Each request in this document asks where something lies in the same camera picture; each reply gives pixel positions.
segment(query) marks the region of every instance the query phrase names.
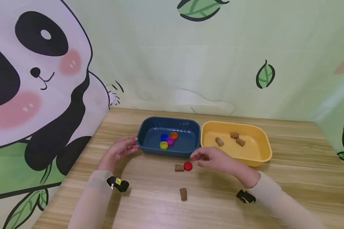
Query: panda mouth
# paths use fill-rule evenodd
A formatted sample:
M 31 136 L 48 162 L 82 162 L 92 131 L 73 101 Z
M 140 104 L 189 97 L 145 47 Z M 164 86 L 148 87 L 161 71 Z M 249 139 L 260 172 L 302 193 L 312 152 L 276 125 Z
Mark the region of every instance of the panda mouth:
M 45 87 L 44 88 L 41 88 L 41 90 L 46 90 L 47 89 L 47 82 L 49 82 L 51 79 L 52 79 L 52 77 L 55 75 L 55 72 L 53 72 L 52 73 L 52 75 L 51 75 L 51 77 L 48 79 L 48 80 L 44 80 L 44 79 L 42 79 L 40 76 L 39 76 L 39 78 L 44 82 L 44 84 L 45 84 Z

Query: wooden table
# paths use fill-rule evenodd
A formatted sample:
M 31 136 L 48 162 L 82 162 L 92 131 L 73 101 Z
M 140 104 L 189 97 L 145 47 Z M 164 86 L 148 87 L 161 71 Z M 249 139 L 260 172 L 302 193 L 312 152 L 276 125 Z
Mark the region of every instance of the wooden table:
M 344 165 L 314 123 L 122 108 L 107 114 L 34 228 L 66 228 L 105 150 L 118 137 L 136 135 L 150 116 L 188 118 L 200 126 L 216 120 L 262 128 L 273 158 L 258 169 L 329 228 L 344 228 Z M 197 166 L 174 172 L 175 164 L 184 161 L 137 152 L 119 162 L 116 175 L 130 188 L 112 193 L 104 228 L 278 228 L 258 205 L 235 198 L 243 186 L 234 177 Z M 187 188 L 187 202 L 181 201 L 180 188 Z

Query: cork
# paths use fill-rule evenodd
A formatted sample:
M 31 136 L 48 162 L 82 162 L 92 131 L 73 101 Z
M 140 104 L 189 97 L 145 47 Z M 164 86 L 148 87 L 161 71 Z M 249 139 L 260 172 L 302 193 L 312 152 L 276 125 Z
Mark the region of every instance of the cork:
M 185 167 L 180 164 L 175 164 L 175 171 L 185 171 Z
M 246 143 L 244 140 L 239 139 L 239 138 L 237 138 L 236 142 L 237 142 L 240 146 L 244 146 L 245 143 Z
M 216 137 L 215 141 L 218 143 L 219 146 L 223 146 L 224 145 L 224 142 L 219 137 Z
M 231 133 L 231 138 L 237 139 L 240 137 L 239 133 Z
M 181 200 L 187 200 L 187 189 L 186 188 L 180 188 L 180 194 L 181 194 Z

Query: sleeve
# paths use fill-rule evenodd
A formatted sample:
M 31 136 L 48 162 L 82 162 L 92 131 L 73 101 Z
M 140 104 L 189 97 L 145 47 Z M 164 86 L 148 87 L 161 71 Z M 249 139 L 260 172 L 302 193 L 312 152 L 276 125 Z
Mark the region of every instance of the sleeve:
M 281 227 L 290 229 L 326 228 L 307 209 L 283 192 L 275 181 L 264 173 L 259 173 L 261 174 L 259 182 L 247 192 L 256 198 L 257 203 L 269 210 L 270 215 L 280 223 Z
M 107 178 L 113 174 L 96 170 L 90 176 L 68 225 L 69 229 L 102 228 L 112 189 Z

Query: panda eye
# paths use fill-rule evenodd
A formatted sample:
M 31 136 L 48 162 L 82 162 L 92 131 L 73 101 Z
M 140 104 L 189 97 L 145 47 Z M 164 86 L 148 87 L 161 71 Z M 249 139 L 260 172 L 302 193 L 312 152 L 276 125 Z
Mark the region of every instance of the panda eye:
M 62 29 L 39 12 L 20 15 L 15 35 L 24 47 L 41 55 L 62 56 L 68 52 L 68 40 Z
M 0 105 L 10 101 L 17 94 L 19 86 L 17 71 L 0 52 Z

